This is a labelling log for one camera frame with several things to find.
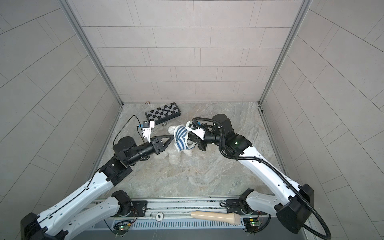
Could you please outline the blue white striped sweater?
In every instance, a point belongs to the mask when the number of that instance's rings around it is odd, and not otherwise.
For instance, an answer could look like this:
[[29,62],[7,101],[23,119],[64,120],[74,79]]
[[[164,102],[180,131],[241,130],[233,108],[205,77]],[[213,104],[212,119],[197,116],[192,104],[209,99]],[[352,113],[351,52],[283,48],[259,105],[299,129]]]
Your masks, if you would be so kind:
[[184,125],[179,125],[175,128],[174,137],[174,145],[178,152],[191,150],[196,146],[196,143],[189,140],[189,131],[187,131]]

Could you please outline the white teddy bear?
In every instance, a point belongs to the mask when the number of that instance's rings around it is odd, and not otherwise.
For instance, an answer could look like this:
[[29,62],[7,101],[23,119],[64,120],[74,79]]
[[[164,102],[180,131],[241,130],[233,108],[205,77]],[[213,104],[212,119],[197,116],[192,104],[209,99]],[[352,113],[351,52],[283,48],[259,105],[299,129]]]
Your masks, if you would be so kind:
[[174,137],[174,146],[169,150],[170,162],[175,164],[181,160],[182,153],[191,156],[196,143],[189,140],[189,131],[185,125],[169,126],[168,133]]

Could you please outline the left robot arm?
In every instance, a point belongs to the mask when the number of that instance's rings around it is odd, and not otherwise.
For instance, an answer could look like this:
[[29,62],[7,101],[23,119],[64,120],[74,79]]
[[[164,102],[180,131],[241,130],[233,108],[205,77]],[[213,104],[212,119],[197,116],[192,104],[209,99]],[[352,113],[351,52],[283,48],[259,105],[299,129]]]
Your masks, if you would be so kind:
[[29,213],[21,220],[21,239],[69,240],[108,217],[129,215],[132,200],[123,190],[116,191],[97,206],[90,209],[86,206],[127,177],[132,165],[164,152],[173,139],[173,135],[155,136],[138,146],[132,137],[121,138],[113,147],[113,157],[96,170],[90,180],[53,207],[38,215]]

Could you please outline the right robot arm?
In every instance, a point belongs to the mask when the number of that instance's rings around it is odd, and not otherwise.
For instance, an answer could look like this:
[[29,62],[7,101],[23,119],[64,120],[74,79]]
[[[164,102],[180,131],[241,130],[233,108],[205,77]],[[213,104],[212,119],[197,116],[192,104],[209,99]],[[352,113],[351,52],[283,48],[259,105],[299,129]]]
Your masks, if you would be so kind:
[[290,232],[296,234],[307,228],[306,221],[314,207],[314,191],[300,186],[267,161],[244,136],[235,133],[231,120],[224,114],[212,119],[194,118],[187,122],[188,140],[204,151],[207,145],[216,145],[223,157],[236,160],[251,170],[272,191],[268,196],[253,189],[246,190],[232,206],[245,215],[255,212],[277,217]]

